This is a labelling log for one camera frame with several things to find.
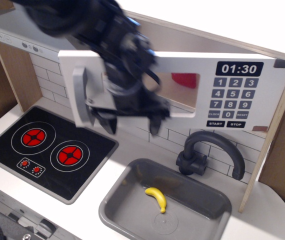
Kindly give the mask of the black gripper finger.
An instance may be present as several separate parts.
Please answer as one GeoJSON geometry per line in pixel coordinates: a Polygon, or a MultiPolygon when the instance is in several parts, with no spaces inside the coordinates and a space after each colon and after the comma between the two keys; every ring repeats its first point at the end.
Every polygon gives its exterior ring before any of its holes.
{"type": "Polygon", "coordinates": [[[100,125],[104,128],[104,130],[111,134],[115,135],[117,131],[117,117],[113,114],[109,113],[98,113],[96,115],[96,119],[98,119],[100,125]]]}
{"type": "Polygon", "coordinates": [[[159,133],[162,123],[162,118],[159,115],[152,115],[149,118],[149,131],[153,136],[156,136],[159,133]]]}

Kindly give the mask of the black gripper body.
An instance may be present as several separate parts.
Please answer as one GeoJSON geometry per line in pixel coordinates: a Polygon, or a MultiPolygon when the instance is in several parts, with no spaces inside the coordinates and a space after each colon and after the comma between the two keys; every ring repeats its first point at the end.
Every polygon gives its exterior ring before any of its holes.
{"type": "Polygon", "coordinates": [[[85,104],[101,122],[116,122],[117,117],[147,117],[152,121],[170,116],[170,104],[141,82],[128,89],[108,82],[105,93],[88,96],[85,104]]]}

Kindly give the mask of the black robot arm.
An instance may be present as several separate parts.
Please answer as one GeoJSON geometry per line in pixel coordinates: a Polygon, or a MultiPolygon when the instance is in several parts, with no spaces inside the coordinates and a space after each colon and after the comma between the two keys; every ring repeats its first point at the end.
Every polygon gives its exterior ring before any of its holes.
{"type": "Polygon", "coordinates": [[[102,58],[115,109],[86,107],[92,121],[115,134],[119,116],[147,117],[150,133],[158,134],[162,120],[170,115],[170,104],[148,90],[142,80],[146,74],[160,82],[150,69],[155,54],[149,40],[138,31],[138,23],[127,17],[116,1],[21,0],[19,4],[43,33],[71,36],[102,58]]]}

